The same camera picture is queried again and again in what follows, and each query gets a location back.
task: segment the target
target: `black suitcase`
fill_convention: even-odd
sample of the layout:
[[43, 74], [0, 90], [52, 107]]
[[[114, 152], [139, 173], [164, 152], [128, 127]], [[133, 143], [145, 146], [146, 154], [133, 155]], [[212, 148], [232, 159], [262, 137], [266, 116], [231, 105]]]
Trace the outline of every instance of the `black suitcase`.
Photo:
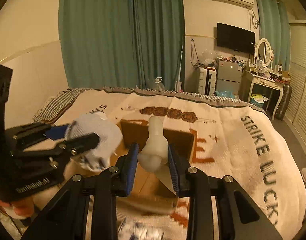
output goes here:
[[276, 119], [283, 120], [287, 106], [289, 105], [290, 102], [291, 94], [292, 94], [292, 87], [289, 84], [284, 84], [282, 100], [275, 112]]

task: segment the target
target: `table leg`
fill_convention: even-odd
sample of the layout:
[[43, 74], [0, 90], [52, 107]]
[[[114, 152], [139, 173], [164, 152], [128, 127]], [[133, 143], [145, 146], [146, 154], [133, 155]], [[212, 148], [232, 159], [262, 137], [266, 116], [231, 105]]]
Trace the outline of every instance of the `table leg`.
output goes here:
[[272, 94], [273, 94], [273, 88], [271, 88], [271, 93], [270, 93], [269, 101], [268, 101], [268, 104], [266, 105], [265, 111], [268, 110], [269, 104], [270, 104], [270, 102], [271, 102]]
[[253, 90], [253, 86], [254, 86], [253, 80], [254, 80], [254, 79], [252, 79], [252, 83], [251, 83], [251, 86], [250, 86], [249, 97], [247, 98], [247, 102], [248, 102], [248, 103], [250, 102], [251, 95], [252, 95], [252, 90]]
[[277, 109], [278, 105], [280, 104], [280, 102], [282, 100], [282, 96], [283, 96], [283, 90], [280, 90], [280, 97], [278, 98], [278, 101], [277, 101], [276, 106], [274, 108], [272, 120], [274, 120], [275, 112], [276, 112], [276, 109]]

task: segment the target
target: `curtain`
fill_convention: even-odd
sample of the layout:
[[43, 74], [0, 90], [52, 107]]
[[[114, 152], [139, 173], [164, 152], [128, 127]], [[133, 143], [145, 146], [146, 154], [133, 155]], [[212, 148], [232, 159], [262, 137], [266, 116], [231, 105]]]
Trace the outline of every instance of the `curtain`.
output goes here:
[[59, 1], [59, 38], [69, 87], [138, 84], [129, 1]]
[[131, 6], [140, 86], [150, 88], [155, 77], [162, 77], [165, 88], [173, 90], [183, 45], [181, 81], [184, 87], [183, 0], [131, 0]]
[[285, 4], [277, 0], [256, 0], [260, 16], [260, 37], [274, 49], [274, 65], [279, 61], [288, 70], [291, 57], [291, 36]]

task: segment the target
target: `television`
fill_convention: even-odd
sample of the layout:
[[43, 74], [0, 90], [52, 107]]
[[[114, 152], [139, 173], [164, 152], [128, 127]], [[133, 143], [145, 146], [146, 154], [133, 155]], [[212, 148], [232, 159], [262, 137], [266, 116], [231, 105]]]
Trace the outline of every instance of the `television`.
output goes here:
[[217, 23], [217, 46], [254, 54], [255, 33], [235, 26]]

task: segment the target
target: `bedspread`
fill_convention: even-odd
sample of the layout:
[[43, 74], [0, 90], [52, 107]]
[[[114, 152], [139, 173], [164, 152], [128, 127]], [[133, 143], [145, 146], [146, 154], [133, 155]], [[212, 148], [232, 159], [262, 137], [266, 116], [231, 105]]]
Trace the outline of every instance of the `bedspread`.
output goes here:
[[[114, 123], [121, 119], [147, 122], [155, 115], [161, 118], [164, 128], [194, 133], [197, 143], [191, 165], [213, 177], [232, 175], [283, 239], [291, 240], [301, 228], [306, 190], [284, 138], [274, 130], [268, 117], [259, 108], [239, 100], [154, 94], [119, 89], [89, 90], [56, 118], [56, 124], [71, 122], [97, 109]], [[165, 238], [185, 239], [188, 202], [187, 198], [180, 199], [171, 215], [145, 214], [118, 203], [117, 218], [121, 221], [132, 217], [161, 228]], [[218, 239], [216, 219], [214, 233]]]

